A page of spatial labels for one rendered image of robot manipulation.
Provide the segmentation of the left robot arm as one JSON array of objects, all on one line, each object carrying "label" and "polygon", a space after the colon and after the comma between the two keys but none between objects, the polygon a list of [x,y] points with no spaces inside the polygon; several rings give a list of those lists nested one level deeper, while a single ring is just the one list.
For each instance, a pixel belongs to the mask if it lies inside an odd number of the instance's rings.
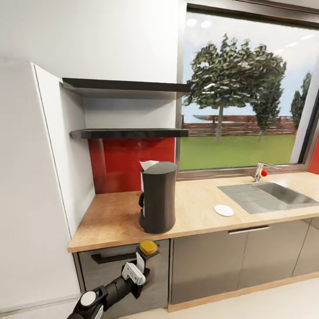
[{"label": "left robot arm", "polygon": [[121,276],[107,285],[100,285],[92,291],[85,292],[67,319],[100,319],[115,303],[131,293],[140,297],[141,285],[145,283],[150,270],[143,274],[136,267],[137,259],[125,263]]}]

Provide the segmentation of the paper coffee filter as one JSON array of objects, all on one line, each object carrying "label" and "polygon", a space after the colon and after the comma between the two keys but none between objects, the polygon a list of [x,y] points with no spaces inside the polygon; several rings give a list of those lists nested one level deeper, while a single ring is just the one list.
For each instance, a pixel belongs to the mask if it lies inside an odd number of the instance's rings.
[{"label": "paper coffee filter", "polygon": [[152,165],[158,163],[158,161],[153,161],[153,160],[149,160],[149,161],[145,161],[145,162],[140,162],[143,169],[147,170],[149,167],[151,167]]}]

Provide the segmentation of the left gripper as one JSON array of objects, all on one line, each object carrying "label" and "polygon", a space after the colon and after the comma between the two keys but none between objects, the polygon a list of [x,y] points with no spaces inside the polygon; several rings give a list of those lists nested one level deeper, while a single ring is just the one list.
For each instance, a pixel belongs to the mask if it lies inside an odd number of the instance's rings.
[{"label": "left gripper", "polygon": [[[131,261],[134,265],[137,264],[137,259]],[[144,272],[143,275],[147,277],[150,274],[150,270],[147,272]],[[116,279],[112,280],[112,282],[115,284],[117,288],[117,294],[118,294],[118,301],[122,300],[126,295],[131,293],[135,298],[140,297],[141,293],[141,285],[138,285],[137,283],[134,283],[131,278],[128,278],[125,280],[123,276],[119,276]],[[116,302],[116,303],[117,303]]]}]

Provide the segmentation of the bottle of coffee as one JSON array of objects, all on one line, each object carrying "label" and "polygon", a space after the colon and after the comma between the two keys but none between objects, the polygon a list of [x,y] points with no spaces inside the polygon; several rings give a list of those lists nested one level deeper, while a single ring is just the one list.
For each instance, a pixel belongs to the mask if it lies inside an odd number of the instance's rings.
[{"label": "bottle of coffee", "polygon": [[145,283],[141,285],[141,293],[156,283],[155,264],[159,257],[160,251],[156,244],[151,240],[140,243],[136,248],[137,264],[136,267],[143,274],[150,270],[150,274],[146,277]]}]

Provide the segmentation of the saucer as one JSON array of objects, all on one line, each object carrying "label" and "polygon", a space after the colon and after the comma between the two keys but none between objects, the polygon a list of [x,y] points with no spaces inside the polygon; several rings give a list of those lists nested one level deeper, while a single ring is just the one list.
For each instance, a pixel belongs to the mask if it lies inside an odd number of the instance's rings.
[{"label": "saucer", "polygon": [[224,216],[230,216],[233,214],[233,209],[225,205],[217,205],[214,207],[214,209],[218,214]]}]

